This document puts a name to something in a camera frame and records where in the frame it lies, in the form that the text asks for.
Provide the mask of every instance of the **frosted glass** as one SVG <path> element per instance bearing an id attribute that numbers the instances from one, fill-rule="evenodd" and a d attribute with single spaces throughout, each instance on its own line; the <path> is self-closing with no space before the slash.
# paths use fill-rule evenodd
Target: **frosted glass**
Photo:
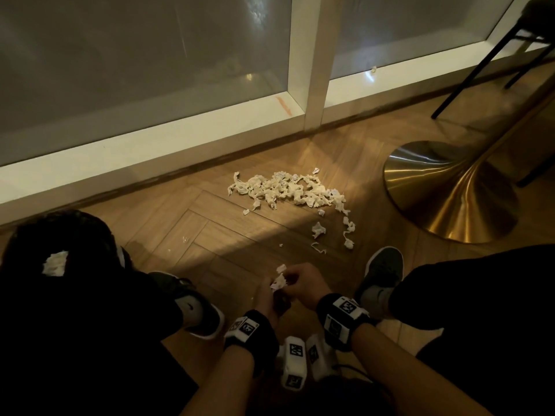
<path id="1" fill-rule="evenodd" d="M 287 90 L 291 0 L 0 0 L 0 165 Z"/>
<path id="2" fill-rule="evenodd" d="M 513 0 L 345 0 L 331 78 L 487 39 Z"/>

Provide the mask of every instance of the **person's right hand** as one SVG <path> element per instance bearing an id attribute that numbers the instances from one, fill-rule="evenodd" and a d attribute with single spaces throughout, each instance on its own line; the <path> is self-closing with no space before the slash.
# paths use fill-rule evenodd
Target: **person's right hand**
<path id="1" fill-rule="evenodd" d="M 316 310 L 318 302 L 324 296 L 332 293 L 320 270 L 310 263 L 291 265 L 283 275 L 287 286 L 281 291 L 291 298 L 297 298 L 312 311 Z"/>

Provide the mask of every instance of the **black wristband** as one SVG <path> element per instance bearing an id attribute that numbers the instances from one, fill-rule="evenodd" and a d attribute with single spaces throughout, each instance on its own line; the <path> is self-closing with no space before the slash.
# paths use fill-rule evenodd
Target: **black wristband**
<path id="1" fill-rule="evenodd" d="M 247 349 L 254 358 L 253 377 L 272 367 L 279 352 L 279 342 L 267 317 L 255 309 L 237 318 L 224 335 L 224 350 L 236 344 Z"/>
<path id="2" fill-rule="evenodd" d="M 324 338 L 332 348 L 342 352 L 351 350 L 351 335 L 363 323 L 370 323 L 368 311 L 341 294 L 327 294 L 316 306 Z"/>

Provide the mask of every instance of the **black chair leg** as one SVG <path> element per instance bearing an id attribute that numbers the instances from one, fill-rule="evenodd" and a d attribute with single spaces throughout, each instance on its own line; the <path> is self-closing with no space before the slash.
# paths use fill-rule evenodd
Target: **black chair leg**
<path id="1" fill-rule="evenodd" d="M 524 74 L 528 73 L 531 69 L 537 66 L 551 51 L 555 49 L 555 44 L 551 44 L 547 48 L 545 48 L 540 55 L 534 58 L 528 65 L 526 65 L 521 71 L 518 72 L 516 76 L 509 80 L 509 82 L 505 85 L 505 89 L 509 89 L 513 84 L 517 83 L 518 79 L 520 79 Z"/>
<path id="2" fill-rule="evenodd" d="M 503 39 L 501 39 L 499 43 L 495 47 L 493 47 L 489 54 L 486 55 L 486 57 L 475 67 L 475 69 L 471 71 L 468 77 L 464 79 L 463 82 L 459 84 L 458 87 L 454 90 L 454 92 L 449 95 L 449 97 L 440 105 L 438 109 L 436 109 L 436 111 L 432 114 L 433 120 L 436 119 L 451 102 L 453 102 L 453 99 L 456 98 L 459 93 L 463 91 L 463 89 L 467 88 L 474 77 L 476 77 L 478 73 L 480 73 L 480 71 L 482 71 L 483 68 L 488 65 L 491 60 L 493 60 L 493 57 L 495 57 L 499 53 L 499 51 L 501 51 L 503 47 L 507 45 L 507 43 L 511 39 L 513 39 L 513 37 L 518 33 L 520 29 L 521 26 L 519 23 L 517 23 L 509 32 L 507 32 Z"/>
<path id="3" fill-rule="evenodd" d="M 555 165 L 555 153 L 545 159 L 541 164 L 532 169 L 528 175 L 516 183 L 517 187 L 526 187 L 529 183 L 547 172 L 547 170 Z"/>

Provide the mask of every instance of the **white window frame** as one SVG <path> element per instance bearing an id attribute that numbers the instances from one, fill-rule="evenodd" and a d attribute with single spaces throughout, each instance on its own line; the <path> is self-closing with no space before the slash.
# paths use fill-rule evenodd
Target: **white window frame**
<path id="1" fill-rule="evenodd" d="M 0 224 L 451 86 L 528 1 L 514 0 L 487 41 L 379 68 L 373 81 L 369 72 L 329 81 L 343 0 L 293 0 L 287 92 L 0 167 Z M 521 46 L 509 43 L 484 72 L 523 61 L 512 56 Z"/>

